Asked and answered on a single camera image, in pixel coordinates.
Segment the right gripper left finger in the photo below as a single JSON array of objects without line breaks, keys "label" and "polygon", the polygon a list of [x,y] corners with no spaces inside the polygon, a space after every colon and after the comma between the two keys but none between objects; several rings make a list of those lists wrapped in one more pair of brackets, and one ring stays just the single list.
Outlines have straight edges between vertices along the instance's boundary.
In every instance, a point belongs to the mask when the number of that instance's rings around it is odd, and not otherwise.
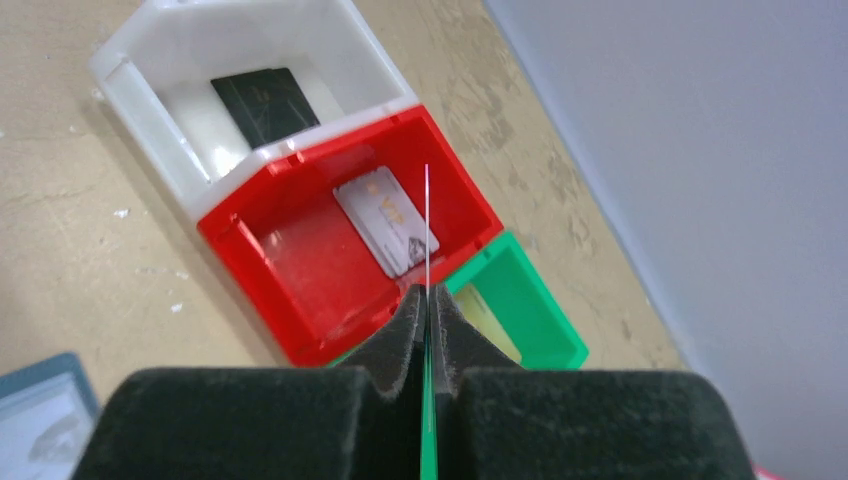
[{"label": "right gripper left finger", "polygon": [[425,290],[332,367],[150,368],[107,402],[78,479],[415,479]]}]

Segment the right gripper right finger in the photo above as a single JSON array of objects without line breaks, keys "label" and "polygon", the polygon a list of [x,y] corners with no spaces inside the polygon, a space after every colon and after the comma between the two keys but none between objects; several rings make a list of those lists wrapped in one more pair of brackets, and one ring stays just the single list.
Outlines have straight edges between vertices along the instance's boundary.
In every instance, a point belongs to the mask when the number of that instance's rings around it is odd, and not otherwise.
[{"label": "right gripper right finger", "polygon": [[442,479],[752,479],[717,389],[676,370],[530,370],[430,289]]}]

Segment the blue card holder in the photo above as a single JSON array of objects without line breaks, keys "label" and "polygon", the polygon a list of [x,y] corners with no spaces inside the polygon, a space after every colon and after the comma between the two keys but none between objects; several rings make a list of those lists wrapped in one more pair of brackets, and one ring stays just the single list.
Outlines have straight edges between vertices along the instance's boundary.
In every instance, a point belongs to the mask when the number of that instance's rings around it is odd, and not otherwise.
[{"label": "blue card holder", "polygon": [[77,354],[1,377],[1,477],[69,479],[100,414]]}]

